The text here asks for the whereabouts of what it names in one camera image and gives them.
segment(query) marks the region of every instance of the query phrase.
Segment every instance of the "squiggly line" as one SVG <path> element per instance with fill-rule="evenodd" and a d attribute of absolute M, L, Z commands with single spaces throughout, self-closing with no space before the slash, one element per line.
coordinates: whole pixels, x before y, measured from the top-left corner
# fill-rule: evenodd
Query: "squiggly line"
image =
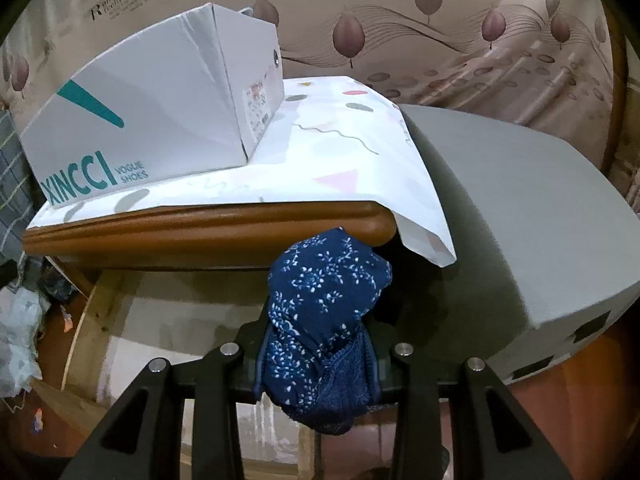
<path fill-rule="evenodd" d="M 344 137 L 345 139 L 356 139 L 356 140 L 359 140 L 360 143 L 364 146 L 365 150 L 370 151 L 374 155 L 379 155 L 378 152 L 374 152 L 369 146 L 367 146 L 364 143 L 364 140 L 362 140 L 360 137 L 351 137 L 351 136 L 345 135 L 340 130 L 321 130 L 320 128 L 315 128 L 313 126 L 309 126 L 308 128 L 305 128 L 304 126 L 300 126 L 299 124 L 296 124 L 296 123 L 293 123 L 293 125 L 299 127 L 301 130 L 315 130 L 316 132 L 320 132 L 321 134 L 330 134 L 330 133 L 333 132 L 333 133 L 336 133 L 336 134 L 340 135 L 341 137 Z"/>

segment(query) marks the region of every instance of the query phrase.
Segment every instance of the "wooden board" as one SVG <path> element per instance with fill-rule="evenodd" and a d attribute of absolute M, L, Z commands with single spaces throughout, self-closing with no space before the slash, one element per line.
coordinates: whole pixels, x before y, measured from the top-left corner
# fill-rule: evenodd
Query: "wooden board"
<path fill-rule="evenodd" d="M 116 297 L 123 280 L 123 271 L 107 270 L 89 295 L 71 343 L 61 390 L 95 400 L 111 325 L 118 311 Z"/>
<path fill-rule="evenodd" d="M 31 381 L 31 387 L 41 400 L 65 420 L 72 428 L 87 438 L 107 412 L 107 409 L 71 392 L 61 392 L 39 380 Z"/>
<path fill-rule="evenodd" d="M 267 269 L 291 244 L 340 226 L 373 247 L 396 234 L 375 202 L 287 202 L 156 207 L 27 229 L 22 243 L 85 268 Z"/>

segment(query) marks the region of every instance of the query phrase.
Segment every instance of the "gray oval shape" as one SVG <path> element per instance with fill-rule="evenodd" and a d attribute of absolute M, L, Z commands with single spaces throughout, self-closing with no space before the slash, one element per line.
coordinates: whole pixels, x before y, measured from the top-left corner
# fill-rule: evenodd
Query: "gray oval shape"
<path fill-rule="evenodd" d="M 65 217 L 62 220 L 62 223 L 67 223 L 69 222 L 73 216 L 82 209 L 82 206 L 84 206 L 84 202 L 81 202 L 79 204 L 76 204 L 75 206 L 73 206 L 69 211 L 67 211 L 65 213 Z"/>
<path fill-rule="evenodd" d="M 367 77 L 367 81 L 371 81 L 372 83 L 382 83 L 386 81 L 391 76 L 386 72 L 376 72 Z"/>
<path fill-rule="evenodd" d="M 492 67 L 492 66 L 481 66 L 480 68 L 476 68 L 474 70 L 474 75 L 475 76 L 479 76 L 479 75 L 482 75 L 482 74 L 488 74 L 493 69 L 494 69 L 494 67 Z"/>
<path fill-rule="evenodd" d="M 372 112 L 373 108 L 369 108 L 367 105 L 361 105 L 360 103 L 347 103 L 347 108 L 353 108 L 354 110 L 362 110 L 363 112 Z"/>
<path fill-rule="evenodd" d="M 288 102 L 292 102 L 292 101 L 302 101 L 302 99 L 306 99 L 307 95 L 306 94 L 296 94 L 296 95 L 288 95 L 287 97 L 285 97 L 285 101 Z"/>
<path fill-rule="evenodd" d="M 536 59 L 538 61 L 542 61 L 543 63 L 555 63 L 556 62 L 556 58 L 555 57 L 551 57 L 548 54 L 538 54 L 536 56 Z"/>
<path fill-rule="evenodd" d="M 129 211 L 133 206 L 140 202 L 150 191 L 145 187 L 143 189 L 137 189 L 128 195 L 123 196 L 116 202 L 113 208 L 114 213 L 124 213 Z"/>

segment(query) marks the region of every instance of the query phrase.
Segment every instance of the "black mount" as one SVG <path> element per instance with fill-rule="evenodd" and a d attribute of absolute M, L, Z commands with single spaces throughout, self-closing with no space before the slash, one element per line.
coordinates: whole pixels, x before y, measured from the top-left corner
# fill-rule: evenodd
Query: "black mount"
<path fill-rule="evenodd" d="M 257 357 L 268 327 L 241 326 L 202 359 L 152 360 L 68 464 L 61 480 L 177 480 L 184 399 L 195 399 L 193 480 L 243 480 L 236 402 L 255 404 Z M 366 318 L 381 404 L 398 403 L 390 480 L 442 480 L 440 399 L 449 399 L 456 480 L 570 480 L 551 445 L 488 365 L 431 359 L 391 325 Z"/>

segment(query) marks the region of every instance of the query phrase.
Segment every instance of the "teal stripe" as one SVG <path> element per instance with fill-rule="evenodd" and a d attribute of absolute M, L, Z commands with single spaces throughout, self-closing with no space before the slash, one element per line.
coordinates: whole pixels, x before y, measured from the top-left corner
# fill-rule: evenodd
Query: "teal stripe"
<path fill-rule="evenodd" d="M 124 121 L 118 115 L 109 110 L 78 83 L 71 81 L 71 79 L 67 81 L 60 90 L 58 90 L 58 95 L 65 98 L 67 101 L 71 101 L 73 104 L 84 108 L 88 112 L 97 115 L 101 119 L 109 121 L 114 126 L 124 128 Z"/>

